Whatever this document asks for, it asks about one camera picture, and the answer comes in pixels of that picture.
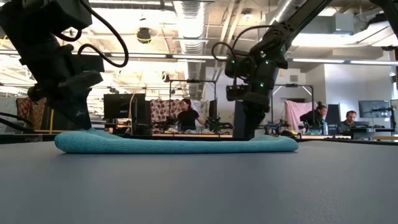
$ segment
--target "metal frame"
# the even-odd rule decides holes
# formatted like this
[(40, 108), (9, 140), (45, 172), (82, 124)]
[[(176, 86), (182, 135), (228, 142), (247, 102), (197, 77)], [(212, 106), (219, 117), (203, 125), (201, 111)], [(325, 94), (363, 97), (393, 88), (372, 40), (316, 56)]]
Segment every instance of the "metal frame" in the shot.
[[(274, 122), (274, 95), (282, 88), (282, 86), (286, 88), (297, 88), (297, 87), (302, 87), (310, 96), (311, 96), (311, 102), (312, 102), (312, 121), (315, 123), (315, 107), (313, 105), (314, 99), (313, 99), (313, 85), (298, 85), (298, 84), (275, 84), (275, 86), (279, 86), (278, 89), (272, 92), (271, 94), (271, 120)], [(311, 92), (309, 92), (305, 87), (311, 88)]]
[[(217, 103), (217, 83), (212, 80), (170, 80), (169, 82), (169, 115), (172, 112), (172, 83), (173, 82), (186, 82), (186, 83), (212, 83), (214, 85), (214, 99)], [(214, 107), (214, 116), (217, 117), (217, 106)]]

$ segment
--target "pink fabric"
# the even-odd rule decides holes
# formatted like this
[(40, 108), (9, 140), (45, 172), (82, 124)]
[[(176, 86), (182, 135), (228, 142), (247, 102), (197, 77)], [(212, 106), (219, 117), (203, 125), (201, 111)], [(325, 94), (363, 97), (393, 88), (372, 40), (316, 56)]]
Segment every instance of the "pink fabric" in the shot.
[(312, 103), (296, 103), (285, 101), (286, 121), (290, 125), (289, 130), (299, 131), (300, 116), (312, 110)]

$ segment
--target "man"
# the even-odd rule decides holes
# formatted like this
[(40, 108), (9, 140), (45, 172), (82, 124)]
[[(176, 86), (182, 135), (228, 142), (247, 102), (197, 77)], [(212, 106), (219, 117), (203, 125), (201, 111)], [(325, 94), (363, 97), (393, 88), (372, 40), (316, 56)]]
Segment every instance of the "man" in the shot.
[(347, 133), (349, 130), (354, 126), (354, 121), (356, 118), (356, 112), (355, 111), (349, 111), (346, 113), (346, 120), (343, 122), (340, 122), (337, 126), (337, 132), (338, 133)]

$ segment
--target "table surface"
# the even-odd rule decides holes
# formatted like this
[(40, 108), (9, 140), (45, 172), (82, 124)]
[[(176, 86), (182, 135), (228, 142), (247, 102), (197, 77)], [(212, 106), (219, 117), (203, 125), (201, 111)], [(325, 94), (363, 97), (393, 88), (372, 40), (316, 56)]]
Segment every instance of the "table surface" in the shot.
[(398, 223), (398, 147), (73, 155), (0, 145), (0, 223)]

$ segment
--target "bottle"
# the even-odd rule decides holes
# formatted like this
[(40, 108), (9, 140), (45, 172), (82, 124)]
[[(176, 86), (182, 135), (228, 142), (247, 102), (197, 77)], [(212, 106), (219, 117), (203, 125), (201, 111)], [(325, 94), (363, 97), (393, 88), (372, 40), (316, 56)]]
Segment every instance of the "bottle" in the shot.
[(328, 135), (328, 123), (326, 121), (323, 122), (323, 135)]

